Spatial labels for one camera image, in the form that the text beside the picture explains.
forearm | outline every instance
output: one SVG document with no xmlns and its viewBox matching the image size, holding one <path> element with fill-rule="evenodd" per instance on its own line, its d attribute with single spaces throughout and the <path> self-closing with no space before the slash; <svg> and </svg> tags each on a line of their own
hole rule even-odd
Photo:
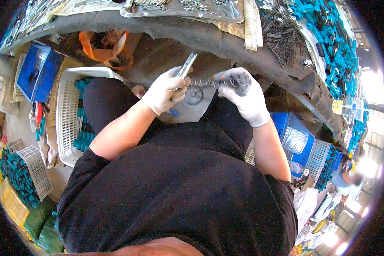
<svg viewBox="0 0 384 256">
<path fill-rule="evenodd" d="M 276 127 L 271 119 L 253 128 L 255 141 L 255 164 L 263 174 L 270 174 L 282 182 L 290 182 L 290 168 L 280 142 Z"/>
<path fill-rule="evenodd" d="M 155 117 L 154 111 L 140 100 L 105 126 L 90 144 L 90 149 L 109 161 L 115 160 L 138 145 Z"/>
</svg>

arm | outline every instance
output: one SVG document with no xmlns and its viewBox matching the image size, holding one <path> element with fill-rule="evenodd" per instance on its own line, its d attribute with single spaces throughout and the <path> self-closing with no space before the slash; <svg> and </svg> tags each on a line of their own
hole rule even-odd
<svg viewBox="0 0 384 256">
<path fill-rule="evenodd" d="M 348 176 L 347 171 L 343 171 L 342 178 L 343 178 L 344 182 L 346 183 L 346 185 L 351 184 L 351 179 L 350 179 L 350 176 Z"/>
<path fill-rule="evenodd" d="M 253 127 L 255 162 L 263 174 L 270 174 L 283 182 L 290 182 L 290 169 L 276 127 L 266 108 L 260 84 L 244 68 L 233 68 L 215 75 L 221 81 L 219 95 L 233 102 L 241 116 Z M 239 84 L 225 86 L 231 80 Z"/>
<path fill-rule="evenodd" d="M 124 115 L 109 123 L 94 138 L 90 149 L 94 154 L 112 161 L 138 145 L 157 115 L 142 100 Z"/>
<path fill-rule="evenodd" d="M 190 80 L 174 77 L 178 70 L 175 67 L 160 75 L 140 101 L 105 126 L 90 144 L 94 154 L 113 161 L 136 147 L 154 118 L 185 98 Z"/>
<path fill-rule="evenodd" d="M 291 174 L 287 157 L 280 143 L 276 127 L 271 119 L 253 128 L 255 164 L 263 174 L 270 174 L 282 182 L 290 182 Z"/>
</svg>

black shirt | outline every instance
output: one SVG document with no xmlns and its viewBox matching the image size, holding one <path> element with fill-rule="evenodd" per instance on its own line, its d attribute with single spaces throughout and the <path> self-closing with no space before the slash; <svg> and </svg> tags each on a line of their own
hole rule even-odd
<svg viewBox="0 0 384 256">
<path fill-rule="evenodd" d="M 298 228 L 289 182 L 220 153 L 216 143 L 208 150 L 150 141 L 113 162 L 90 149 L 77 161 L 57 216 L 68 252 L 173 236 L 206 256 L 289 254 Z"/>
</svg>

work glove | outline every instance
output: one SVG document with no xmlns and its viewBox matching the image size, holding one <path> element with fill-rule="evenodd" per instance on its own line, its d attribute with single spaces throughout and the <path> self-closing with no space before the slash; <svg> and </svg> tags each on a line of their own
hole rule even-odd
<svg viewBox="0 0 384 256">
<path fill-rule="evenodd" d="M 260 127 L 270 119 L 260 84 L 244 68 L 232 68 L 214 75 L 219 96 L 237 106 L 240 115 L 252 127 Z"/>
<path fill-rule="evenodd" d="M 169 69 L 160 75 L 142 97 L 142 101 L 148 105 L 156 115 L 171 109 L 176 103 L 185 98 L 189 78 L 175 77 L 180 67 Z"/>
</svg>

blue plastic bin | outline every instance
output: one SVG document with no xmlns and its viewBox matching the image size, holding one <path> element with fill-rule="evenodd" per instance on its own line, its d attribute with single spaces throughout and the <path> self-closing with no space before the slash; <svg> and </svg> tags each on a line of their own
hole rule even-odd
<svg viewBox="0 0 384 256">
<path fill-rule="evenodd" d="M 45 56 L 40 69 L 36 67 L 36 54 L 41 51 Z M 60 69 L 63 56 L 56 53 L 49 46 L 31 44 L 26 54 L 20 74 L 17 78 L 17 86 L 29 102 L 47 102 L 54 79 Z"/>
<path fill-rule="evenodd" d="M 342 157 L 343 157 L 343 153 L 340 151 L 337 151 L 335 154 L 335 161 L 334 161 L 333 165 L 331 166 L 331 173 L 333 173 L 334 171 L 336 171 L 339 168 L 340 163 L 342 161 Z"/>
<path fill-rule="evenodd" d="M 283 112 L 274 112 L 271 113 L 271 119 L 273 120 L 277 133 L 279 134 L 280 141 L 282 142 L 286 134 L 287 128 L 291 127 L 294 130 L 302 132 L 302 134 L 307 136 L 307 141 L 303 150 L 299 153 L 293 153 L 285 148 L 285 152 L 290 152 L 291 154 L 287 158 L 291 161 L 301 164 L 303 167 L 306 166 L 307 160 L 309 159 L 310 152 L 312 151 L 314 143 L 314 135 L 302 124 L 300 119 L 293 114 L 283 113 Z"/>
</svg>

